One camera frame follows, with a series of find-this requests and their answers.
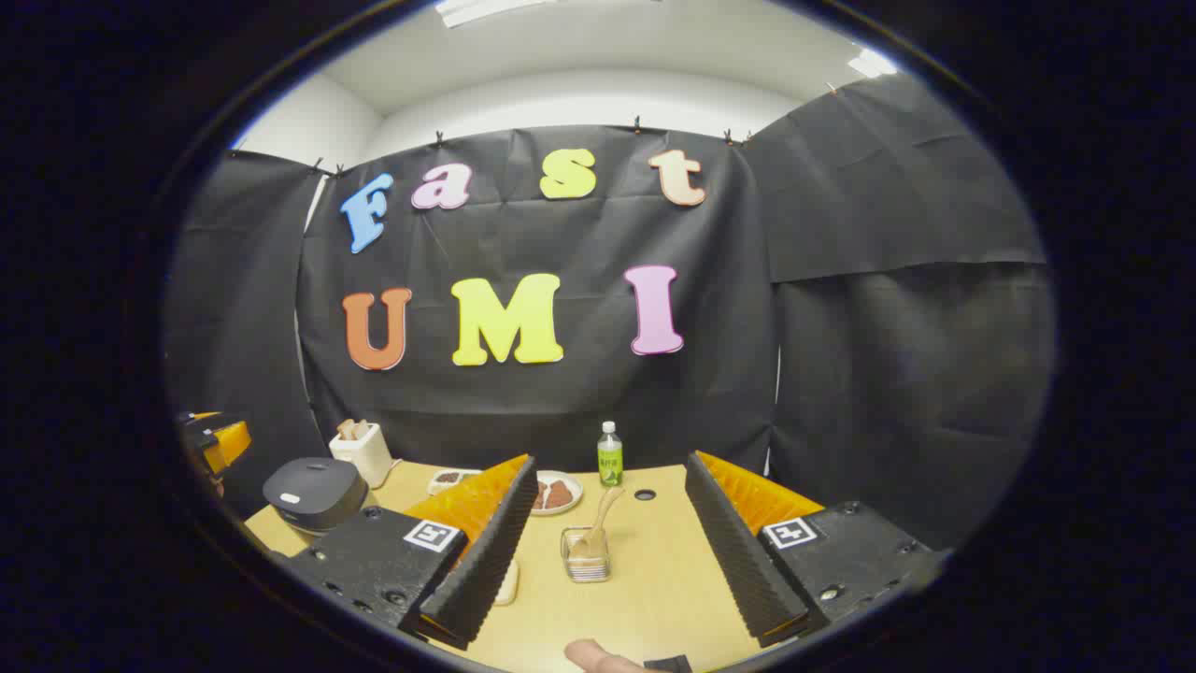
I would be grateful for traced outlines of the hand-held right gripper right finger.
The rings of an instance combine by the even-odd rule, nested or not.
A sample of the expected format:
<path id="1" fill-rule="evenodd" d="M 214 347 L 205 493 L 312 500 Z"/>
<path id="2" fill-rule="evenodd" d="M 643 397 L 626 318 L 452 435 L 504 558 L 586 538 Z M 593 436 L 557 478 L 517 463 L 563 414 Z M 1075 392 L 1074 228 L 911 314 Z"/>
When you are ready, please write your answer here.
<path id="1" fill-rule="evenodd" d="M 706 540 L 763 647 L 871 608 L 946 558 L 862 502 L 823 507 L 703 451 L 685 469 Z"/>

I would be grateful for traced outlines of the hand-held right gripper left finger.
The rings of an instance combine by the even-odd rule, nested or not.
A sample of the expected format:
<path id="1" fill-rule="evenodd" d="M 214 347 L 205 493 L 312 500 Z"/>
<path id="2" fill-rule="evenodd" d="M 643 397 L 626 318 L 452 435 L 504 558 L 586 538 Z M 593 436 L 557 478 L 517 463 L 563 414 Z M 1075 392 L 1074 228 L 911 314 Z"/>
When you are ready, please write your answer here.
<path id="1" fill-rule="evenodd" d="M 533 455 L 517 455 L 403 512 L 354 512 L 283 565 L 379 629 L 466 649 L 504 585 L 537 492 Z"/>

